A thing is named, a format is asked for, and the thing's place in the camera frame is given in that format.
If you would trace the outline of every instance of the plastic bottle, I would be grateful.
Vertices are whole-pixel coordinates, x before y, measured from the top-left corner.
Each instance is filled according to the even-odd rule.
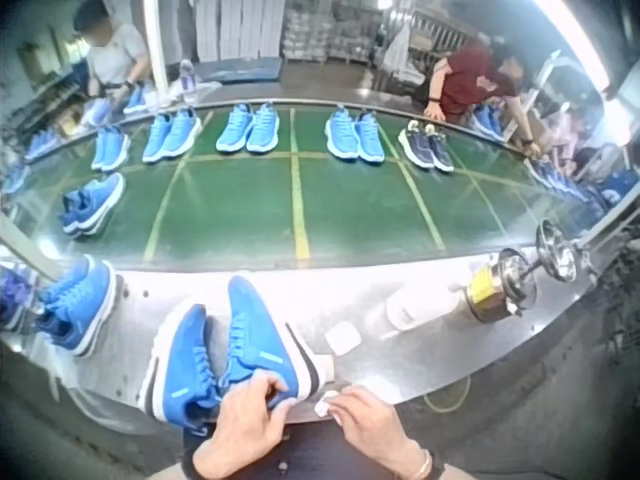
[[[191,60],[180,62],[180,81],[182,82],[182,96],[187,105],[195,105],[198,101],[196,90],[196,71]]]

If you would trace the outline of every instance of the red shirt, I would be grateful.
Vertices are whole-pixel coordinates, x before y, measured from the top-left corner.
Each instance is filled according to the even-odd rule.
[[[461,115],[469,105],[491,97],[518,95],[514,80],[491,65],[491,49],[468,44],[447,58],[452,72],[444,79],[440,107],[447,116]]]

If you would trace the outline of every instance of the yellow label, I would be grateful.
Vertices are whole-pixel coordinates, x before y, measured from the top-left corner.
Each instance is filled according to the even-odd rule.
[[[491,278],[491,267],[486,265],[475,274],[471,280],[471,301],[478,305],[482,301],[493,295],[493,280]]]

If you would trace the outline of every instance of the black pants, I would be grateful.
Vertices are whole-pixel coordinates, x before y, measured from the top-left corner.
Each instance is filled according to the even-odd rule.
[[[184,431],[184,447],[193,452],[213,434]],[[285,427],[282,442],[266,457],[230,477],[233,480],[391,480],[393,474],[362,455],[344,439],[333,421]]]

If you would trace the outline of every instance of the hand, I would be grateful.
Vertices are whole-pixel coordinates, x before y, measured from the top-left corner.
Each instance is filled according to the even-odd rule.
[[[327,403],[329,412],[340,419],[347,442],[364,455],[404,478],[420,471],[425,453],[407,437],[391,405],[358,386],[345,388]]]
[[[129,87],[126,85],[121,86],[118,90],[111,94],[111,99],[114,105],[120,105],[124,102],[124,99],[129,96]]]
[[[536,160],[542,156],[542,152],[540,151],[540,147],[535,142],[527,145],[525,147],[524,151],[525,151],[525,154],[528,157],[531,157],[531,158],[536,159]]]
[[[424,109],[423,115],[437,122],[445,122],[447,120],[444,113],[442,113],[442,108],[440,108],[439,103],[429,102],[427,108]]]
[[[204,478],[226,478],[264,457],[282,440],[287,412],[295,399],[280,402],[269,414],[267,396],[272,390],[286,392],[277,375],[256,370],[224,396],[213,437],[193,455],[193,465]]]

